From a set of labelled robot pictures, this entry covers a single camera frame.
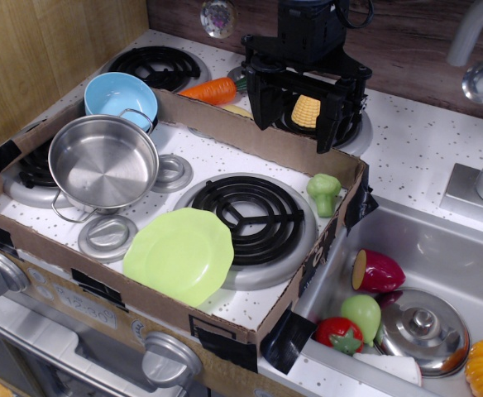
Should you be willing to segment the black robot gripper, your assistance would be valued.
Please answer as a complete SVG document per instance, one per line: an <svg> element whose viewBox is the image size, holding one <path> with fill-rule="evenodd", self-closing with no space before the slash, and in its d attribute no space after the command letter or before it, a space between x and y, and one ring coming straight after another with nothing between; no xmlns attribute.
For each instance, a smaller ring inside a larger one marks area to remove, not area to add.
<svg viewBox="0 0 483 397"><path fill-rule="evenodd" d="M348 1L279 1L275 36L247 34L241 43L247 93L255 124L265 130L279 117L285 89L321 89L316 125L317 153L330 151L344 117L362 113L371 70L344 50Z"/></svg>

